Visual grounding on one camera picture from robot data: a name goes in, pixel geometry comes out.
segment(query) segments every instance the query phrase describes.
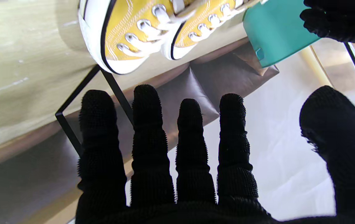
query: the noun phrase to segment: shoe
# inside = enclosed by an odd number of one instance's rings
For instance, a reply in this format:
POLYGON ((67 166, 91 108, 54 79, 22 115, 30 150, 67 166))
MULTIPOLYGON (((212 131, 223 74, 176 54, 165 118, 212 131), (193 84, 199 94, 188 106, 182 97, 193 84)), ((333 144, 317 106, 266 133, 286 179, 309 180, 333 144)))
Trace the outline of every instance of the shoe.
POLYGON ((119 75, 171 42, 205 0, 81 0, 79 24, 92 58, 119 75))
POLYGON ((216 28, 258 2, 260 0, 208 0, 198 8, 193 17, 180 26, 169 52, 164 55, 170 60, 182 58, 198 42, 208 38, 216 28))

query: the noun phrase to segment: white rubber sole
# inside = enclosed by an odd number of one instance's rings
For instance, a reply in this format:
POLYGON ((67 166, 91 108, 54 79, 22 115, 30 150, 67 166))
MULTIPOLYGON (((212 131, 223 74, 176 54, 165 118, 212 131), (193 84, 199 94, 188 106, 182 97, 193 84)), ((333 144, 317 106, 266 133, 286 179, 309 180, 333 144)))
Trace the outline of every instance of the white rubber sole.
POLYGON ((110 0, 81 0, 78 12, 79 25, 86 47, 92 58, 107 72, 118 75, 124 75, 133 72, 148 58, 140 58, 136 60, 104 61, 102 57, 102 30, 105 21, 110 0))

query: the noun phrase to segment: glove finger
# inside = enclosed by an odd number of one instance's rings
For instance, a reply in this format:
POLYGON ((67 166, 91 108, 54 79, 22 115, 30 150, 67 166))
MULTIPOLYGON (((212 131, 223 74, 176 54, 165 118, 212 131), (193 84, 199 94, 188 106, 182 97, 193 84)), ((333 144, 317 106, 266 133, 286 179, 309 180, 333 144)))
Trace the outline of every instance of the glove finger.
POLYGON ((219 205, 241 213, 267 215, 257 201, 258 189, 249 163, 243 98, 237 94, 224 95, 219 109, 219 205))
POLYGON ((168 145, 162 129, 162 108, 157 91, 150 85, 139 85, 134 97, 131 207, 174 203, 168 145))
POLYGON ((330 2, 326 0, 304 0, 303 4, 307 7, 326 10, 327 8, 331 8, 330 2))
POLYGON ((76 222, 101 217, 126 208, 126 175, 119 151, 116 112, 111 97, 104 91, 89 90, 82 99, 79 125, 84 152, 78 172, 83 191, 79 198, 76 222))
POLYGON ((176 150, 177 202, 215 203, 215 188, 209 173, 208 153, 203 137, 203 119, 199 104, 184 99, 180 104, 179 142, 176 150))
POLYGON ((327 37, 329 34, 329 22, 326 15, 319 10, 306 9, 300 14, 301 19, 305 22, 303 27, 310 33, 316 34, 319 37, 327 37))

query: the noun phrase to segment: black glove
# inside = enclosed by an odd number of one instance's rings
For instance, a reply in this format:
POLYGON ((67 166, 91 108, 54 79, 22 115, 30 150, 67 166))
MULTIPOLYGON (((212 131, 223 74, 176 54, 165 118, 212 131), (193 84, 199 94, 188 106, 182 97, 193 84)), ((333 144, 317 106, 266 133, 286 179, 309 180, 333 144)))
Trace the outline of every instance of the black glove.
POLYGON ((309 32, 339 42, 355 43, 355 1, 304 0, 303 3, 311 7, 300 15, 309 32))
POLYGON ((257 200, 242 97, 228 94, 220 101, 219 204, 216 204, 199 104, 185 99, 180 106, 175 202, 159 97, 149 85, 136 87, 134 95, 130 207, 126 206, 126 176, 112 99, 106 92, 95 90, 83 97, 79 119, 84 152, 78 165, 82 178, 78 187, 83 194, 78 202, 77 224, 187 223, 220 216, 229 219, 232 215, 272 220, 257 200))

